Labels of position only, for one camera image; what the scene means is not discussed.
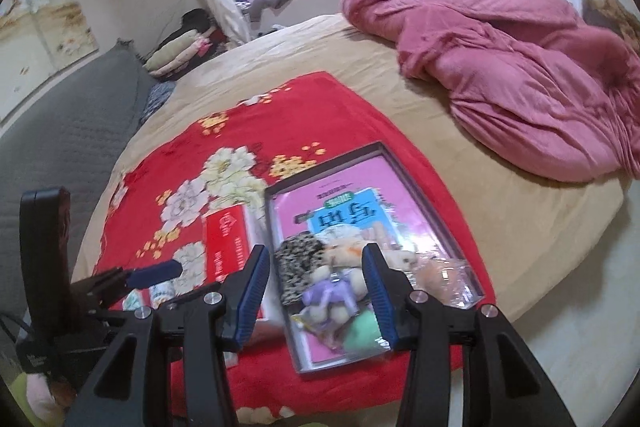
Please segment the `folded clothes pile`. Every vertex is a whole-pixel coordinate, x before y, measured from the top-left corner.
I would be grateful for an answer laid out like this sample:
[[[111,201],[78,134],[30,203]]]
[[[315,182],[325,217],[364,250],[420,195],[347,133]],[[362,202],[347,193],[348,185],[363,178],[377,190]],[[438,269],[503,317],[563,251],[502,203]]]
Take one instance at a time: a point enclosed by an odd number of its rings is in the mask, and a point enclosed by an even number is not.
[[[143,61],[157,81],[177,81],[192,69],[227,51],[227,36],[204,9],[183,14],[181,26]]]

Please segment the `landscape wall painting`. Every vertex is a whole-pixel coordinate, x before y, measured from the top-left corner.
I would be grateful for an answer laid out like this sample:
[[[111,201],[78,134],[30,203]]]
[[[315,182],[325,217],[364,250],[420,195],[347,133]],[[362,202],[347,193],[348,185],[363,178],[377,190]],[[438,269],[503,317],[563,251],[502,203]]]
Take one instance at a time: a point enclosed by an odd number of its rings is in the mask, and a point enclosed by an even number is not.
[[[43,83],[99,49],[75,0],[2,0],[1,118]]]

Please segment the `red tissue box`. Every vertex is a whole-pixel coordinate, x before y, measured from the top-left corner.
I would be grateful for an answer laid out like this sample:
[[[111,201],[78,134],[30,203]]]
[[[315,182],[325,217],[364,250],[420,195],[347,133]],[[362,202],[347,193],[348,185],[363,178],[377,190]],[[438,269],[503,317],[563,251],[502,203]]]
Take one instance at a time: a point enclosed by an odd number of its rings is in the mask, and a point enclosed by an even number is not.
[[[206,283],[222,283],[229,274],[244,268],[254,246],[266,246],[268,243],[265,228],[249,205],[234,204],[221,210],[209,210],[202,220]],[[248,343],[263,343],[283,335],[284,318],[274,269],[270,268],[265,294]]]

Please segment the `leopard print scrunchie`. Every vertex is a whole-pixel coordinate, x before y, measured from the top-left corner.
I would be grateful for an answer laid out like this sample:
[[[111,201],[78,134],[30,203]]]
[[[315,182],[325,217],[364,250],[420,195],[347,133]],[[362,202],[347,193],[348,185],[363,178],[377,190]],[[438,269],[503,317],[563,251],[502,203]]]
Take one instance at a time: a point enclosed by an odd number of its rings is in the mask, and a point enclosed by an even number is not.
[[[308,231],[285,239],[276,253],[283,306],[292,306],[302,299],[311,284],[311,274],[323,265],[324,244]]]

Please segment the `pink book in tray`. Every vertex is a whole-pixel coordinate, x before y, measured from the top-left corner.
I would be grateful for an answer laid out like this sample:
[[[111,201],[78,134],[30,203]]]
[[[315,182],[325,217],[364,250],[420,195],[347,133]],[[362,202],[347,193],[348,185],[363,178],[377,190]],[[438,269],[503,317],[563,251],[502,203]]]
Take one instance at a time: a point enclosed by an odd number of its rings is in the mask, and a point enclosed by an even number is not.
[[[285,336],[298,373],[377,357],[378,331],[361,268],[374,244],[413,288],[470,309],[482,283],[399,160],[375,142],[269,187],[265,212]]]

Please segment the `cream teddy bear plush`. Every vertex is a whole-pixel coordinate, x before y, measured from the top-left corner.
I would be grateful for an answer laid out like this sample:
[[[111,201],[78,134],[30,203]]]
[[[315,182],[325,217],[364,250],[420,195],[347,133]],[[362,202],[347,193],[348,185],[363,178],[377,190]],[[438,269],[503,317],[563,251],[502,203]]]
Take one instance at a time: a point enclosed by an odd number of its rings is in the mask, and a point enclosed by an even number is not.
[[[309,275],[304,290],[302,317],[307,329],[328,335],[359,314],[368,290],[361,270],[362,248],[358,237],[335,239],[324,245],[320,265]]]

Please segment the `mint tissue pack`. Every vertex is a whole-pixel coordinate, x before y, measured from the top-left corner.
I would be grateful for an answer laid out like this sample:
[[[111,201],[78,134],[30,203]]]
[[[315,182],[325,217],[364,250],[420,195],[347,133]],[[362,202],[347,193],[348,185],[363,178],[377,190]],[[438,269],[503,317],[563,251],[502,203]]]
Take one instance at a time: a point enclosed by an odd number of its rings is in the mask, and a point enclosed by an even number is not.
[[[122,299],[122,309],[124,311],[136,311],[137,309],[148,306],[148,294],[141,289],[133,289],[124,299]]]

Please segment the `beige bed sheet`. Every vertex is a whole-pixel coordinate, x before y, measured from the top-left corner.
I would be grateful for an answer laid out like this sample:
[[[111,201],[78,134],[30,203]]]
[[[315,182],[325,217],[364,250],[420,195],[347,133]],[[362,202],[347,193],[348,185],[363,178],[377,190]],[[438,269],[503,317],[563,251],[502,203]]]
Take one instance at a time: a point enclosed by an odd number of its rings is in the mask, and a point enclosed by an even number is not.
[[[183,77],[128,142],[107,191],[200,117],[286,80],[324,70],[380,110],[420,150],[437,187],[466,223],[460,243],[480,250],[500,309],[517,319],[575,270],[623,206],[631,181],[567,184],[518,170],[476,144],[448,115],[444,89],[400,75],[393,47],[322,15],[231,50]]]

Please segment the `white supplement bottle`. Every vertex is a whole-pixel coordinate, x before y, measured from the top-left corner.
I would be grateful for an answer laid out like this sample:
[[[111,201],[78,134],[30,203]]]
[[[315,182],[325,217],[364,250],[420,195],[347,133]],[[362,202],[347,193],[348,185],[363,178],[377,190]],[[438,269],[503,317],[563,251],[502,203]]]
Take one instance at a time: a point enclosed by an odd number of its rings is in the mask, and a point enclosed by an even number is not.
[[[174,299],[176,291],[171,281],[158,283],[149,287],[150,303],[153,309],[158,309],[163,303]]]

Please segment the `bagged round bun toy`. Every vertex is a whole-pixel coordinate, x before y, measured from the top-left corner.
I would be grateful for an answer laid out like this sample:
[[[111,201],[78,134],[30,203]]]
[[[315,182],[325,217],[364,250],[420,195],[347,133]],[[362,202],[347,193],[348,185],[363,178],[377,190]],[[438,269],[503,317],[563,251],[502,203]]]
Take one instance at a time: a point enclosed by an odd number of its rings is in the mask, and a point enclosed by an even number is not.
[[[460,260],[426,258],[412,269],[416,289],[422,289],[443,305],[463,308],[466,264]]]

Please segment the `pink rumpled quilt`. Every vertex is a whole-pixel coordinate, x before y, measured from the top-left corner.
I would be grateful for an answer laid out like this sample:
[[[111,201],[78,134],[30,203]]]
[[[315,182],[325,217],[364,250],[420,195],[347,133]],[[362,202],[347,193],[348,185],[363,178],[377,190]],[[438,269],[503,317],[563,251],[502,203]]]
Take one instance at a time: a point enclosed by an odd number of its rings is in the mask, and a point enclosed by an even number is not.
[[[457,124],[536,176],[639,173],[639,59],[566,0],[343,0],[396,46],[402,75],[435,79]]]

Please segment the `green ball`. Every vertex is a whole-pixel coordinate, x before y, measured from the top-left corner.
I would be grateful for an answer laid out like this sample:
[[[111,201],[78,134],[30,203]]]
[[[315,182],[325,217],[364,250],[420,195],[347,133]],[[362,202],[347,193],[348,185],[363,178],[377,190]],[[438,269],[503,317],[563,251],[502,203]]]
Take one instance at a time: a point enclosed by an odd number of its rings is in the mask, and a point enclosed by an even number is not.
[[[342,347],[346,353],[378,352],[388,349],[388,342],[382,337],[378,321],[371,309],[364,309],[349,322]]]

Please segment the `red floral blanket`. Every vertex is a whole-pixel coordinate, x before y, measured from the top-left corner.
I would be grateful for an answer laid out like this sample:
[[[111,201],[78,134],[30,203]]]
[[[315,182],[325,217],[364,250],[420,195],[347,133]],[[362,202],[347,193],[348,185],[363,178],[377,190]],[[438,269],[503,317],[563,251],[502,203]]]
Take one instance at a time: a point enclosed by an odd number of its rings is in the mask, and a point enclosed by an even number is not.
[[[326,72],[288,80],[267,98],[249,98],[202,117],[149,153],[119,182],[108,204],[96,271],[142,268],[176,259],[178,291],[205,282],[203,220],[209,210],[246,204],[264,212],[265,189],[338,155],[373,142],[400,160],[475,269],[474,242],[459,242],[466,223],[437,187],[430,162],[373,105]],[[286,413],[345,412],[396,401],[408,359],[384,355],[306,378],[295,372],[281,340],[242,351],[229,369],[234,405],[247,423]]]

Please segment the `white bunny plush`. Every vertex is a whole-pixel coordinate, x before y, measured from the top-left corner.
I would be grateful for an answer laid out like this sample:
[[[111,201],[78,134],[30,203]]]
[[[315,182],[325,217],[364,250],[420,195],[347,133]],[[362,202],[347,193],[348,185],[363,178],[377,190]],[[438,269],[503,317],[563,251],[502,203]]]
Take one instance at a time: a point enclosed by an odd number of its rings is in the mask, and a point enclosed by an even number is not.
[[[383,251],[382,255],[393,270],[411,272],[418,264],[418,257],[412,251]]]

